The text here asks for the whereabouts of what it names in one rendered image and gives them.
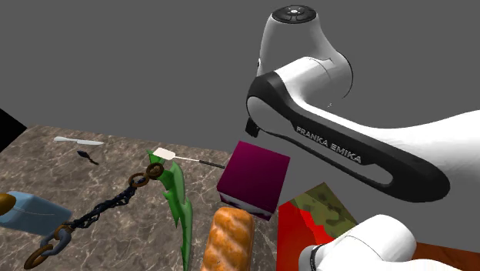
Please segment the magenta box with white base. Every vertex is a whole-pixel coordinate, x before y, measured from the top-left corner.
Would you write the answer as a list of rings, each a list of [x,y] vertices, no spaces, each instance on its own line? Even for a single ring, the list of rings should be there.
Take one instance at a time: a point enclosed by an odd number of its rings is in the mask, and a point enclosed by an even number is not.
[[[290,158],[240,141],[217,184],[221,201],[269,221],[282,191]]]

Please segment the green jagged curved blade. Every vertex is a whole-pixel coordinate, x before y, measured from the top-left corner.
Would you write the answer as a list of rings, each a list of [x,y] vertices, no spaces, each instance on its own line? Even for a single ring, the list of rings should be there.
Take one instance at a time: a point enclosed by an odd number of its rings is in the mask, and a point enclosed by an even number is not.
[[[182,168],[178,163],[173,162],[171,168],[165,169],[155,180],[159,180],[166,189],[163,195],[168,202],[175,226],[178,226],[178,222],[181,222],[183,271],[188,271],[192,250],[193,208],[190,199],[185,194],[185,179]]]

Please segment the red patterned robot stand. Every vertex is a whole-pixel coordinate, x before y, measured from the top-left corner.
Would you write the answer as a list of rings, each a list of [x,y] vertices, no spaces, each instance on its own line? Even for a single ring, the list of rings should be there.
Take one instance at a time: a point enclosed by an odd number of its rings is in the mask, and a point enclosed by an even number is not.
[[[298,258],[305,247],[329,243],[356,225],[326,183],[280,205],[276,271],[298,271]]]

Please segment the golden brown bread loaf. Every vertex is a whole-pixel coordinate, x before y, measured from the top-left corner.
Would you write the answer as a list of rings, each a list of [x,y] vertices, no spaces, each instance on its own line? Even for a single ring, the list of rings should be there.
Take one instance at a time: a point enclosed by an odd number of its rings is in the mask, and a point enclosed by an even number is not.
[[[250,271],[254,232],[250,213],[219,208],[212,219],[200,271]]]

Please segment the small black spoon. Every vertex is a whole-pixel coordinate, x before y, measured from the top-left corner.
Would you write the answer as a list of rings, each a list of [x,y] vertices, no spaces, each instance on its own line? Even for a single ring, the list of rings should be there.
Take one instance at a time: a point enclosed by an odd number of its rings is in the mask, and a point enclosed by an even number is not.
[[[90,157],[90,155],[89,155],[87,152],[82,151],[82,150],[78,150],[77,153],[78,153],[81,157],[86,158],[89,162],[91,162],[91,163],[93,163],[93,164],[95,164],[95,165],[98,166],[98,163],[95,162],[95,161]]]

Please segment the white knife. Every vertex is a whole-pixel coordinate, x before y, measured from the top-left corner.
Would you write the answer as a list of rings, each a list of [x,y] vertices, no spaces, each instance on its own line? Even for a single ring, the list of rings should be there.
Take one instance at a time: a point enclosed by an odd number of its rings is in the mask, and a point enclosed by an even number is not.
[[[71,139],[71,138],[66,138],[66,137],[62,137],[62,136],[56,136],[53,140],[55,142],[75,142],[77,144],[89,145],[89,146],[100,146],[100,145],[104,144],[104,142],[99,142],[99,141],[84,140],[84,139]]]

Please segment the light blue box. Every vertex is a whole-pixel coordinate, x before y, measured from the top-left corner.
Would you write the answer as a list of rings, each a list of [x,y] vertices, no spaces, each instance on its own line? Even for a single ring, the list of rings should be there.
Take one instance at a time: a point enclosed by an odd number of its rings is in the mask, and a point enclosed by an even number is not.
[[[47,236],[72,216],[72,211],[29,193],[6,192],[16,198],[12,210],[0,216],[0,227]]]

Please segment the brown rounded object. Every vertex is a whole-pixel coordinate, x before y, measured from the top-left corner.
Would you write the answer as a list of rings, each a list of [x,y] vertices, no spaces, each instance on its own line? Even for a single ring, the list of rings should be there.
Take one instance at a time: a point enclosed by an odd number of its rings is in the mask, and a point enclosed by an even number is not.
[[[8,193],[0,193],[0,216],[12,210],[16,204],[16,198]]]

